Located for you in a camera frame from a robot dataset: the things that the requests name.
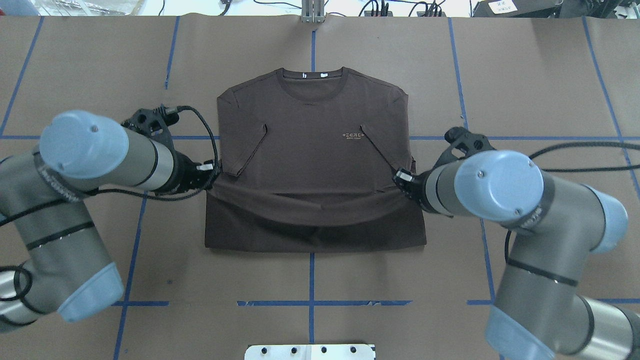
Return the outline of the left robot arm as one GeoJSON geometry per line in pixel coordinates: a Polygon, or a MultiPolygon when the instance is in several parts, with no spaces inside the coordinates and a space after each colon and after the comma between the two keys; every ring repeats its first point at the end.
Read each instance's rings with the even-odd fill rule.
{"type": "Polygon", "coordinates": [[[85,204],[119,193],[172,202],[210,189],[218,150],[194,162],[169,127],[190,105],[139,109],[118,122],[88,111],[55,116],[37,145],[1,161],[1,225],[13,223],[29,258],[1,267],[1,332],[58,313],[78,322],[116,303],[125,287],[85,204]]]}

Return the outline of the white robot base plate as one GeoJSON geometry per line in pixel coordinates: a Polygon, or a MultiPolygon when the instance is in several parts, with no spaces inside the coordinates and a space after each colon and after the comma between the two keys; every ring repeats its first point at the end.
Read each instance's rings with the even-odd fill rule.
{"type": "Polygon", "coordinates": [[[374,344],[261,344],[247,347],[245,360],[376,360],[374,344]]]}

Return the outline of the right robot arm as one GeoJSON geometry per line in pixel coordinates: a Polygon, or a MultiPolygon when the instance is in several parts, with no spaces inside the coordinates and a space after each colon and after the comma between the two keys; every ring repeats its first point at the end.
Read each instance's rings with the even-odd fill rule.
{"type": "Polygon", "coordinates": [[[393,182],[423,211],[474,216],[515,239],[485,330],[506,360],[637,360],[639,314],[578,294],[590,255],[611,251],[628,228],[624,205],[543,171],[520,152],[489,150],[393,182]]]}

